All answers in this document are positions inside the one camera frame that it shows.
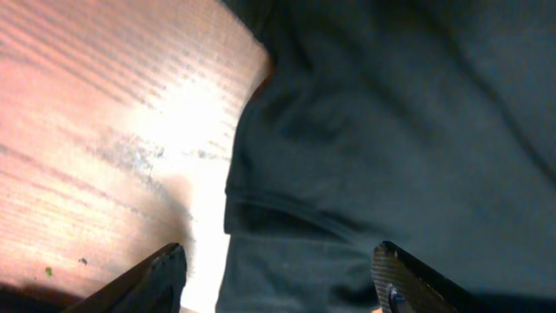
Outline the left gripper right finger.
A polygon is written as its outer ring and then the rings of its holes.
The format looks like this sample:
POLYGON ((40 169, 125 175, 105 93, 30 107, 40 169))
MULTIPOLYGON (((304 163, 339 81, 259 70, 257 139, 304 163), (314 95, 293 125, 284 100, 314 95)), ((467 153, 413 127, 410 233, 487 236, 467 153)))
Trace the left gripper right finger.
POLYGON ((488 304, 389 241, 374 249, 371 273, 384 313, 480 313, 491 310, 488 304))

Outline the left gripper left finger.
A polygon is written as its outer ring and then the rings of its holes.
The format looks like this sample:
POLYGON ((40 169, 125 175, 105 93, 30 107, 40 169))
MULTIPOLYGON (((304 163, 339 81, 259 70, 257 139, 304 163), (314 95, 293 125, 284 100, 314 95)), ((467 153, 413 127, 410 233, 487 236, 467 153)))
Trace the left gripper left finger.
POLYGON ((179 313, 187 259, 169 243, 63 313, 179 313))

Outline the black t-shirt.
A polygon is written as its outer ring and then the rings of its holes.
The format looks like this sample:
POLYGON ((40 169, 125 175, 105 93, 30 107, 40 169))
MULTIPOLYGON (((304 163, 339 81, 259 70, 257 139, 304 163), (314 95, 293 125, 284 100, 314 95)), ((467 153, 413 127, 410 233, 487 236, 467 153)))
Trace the black t-shirt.
POLYGON ((553 0, 230 1, 268 51, 219 312, 369 312, 391 241, 498 312, 555 309, 553 0))

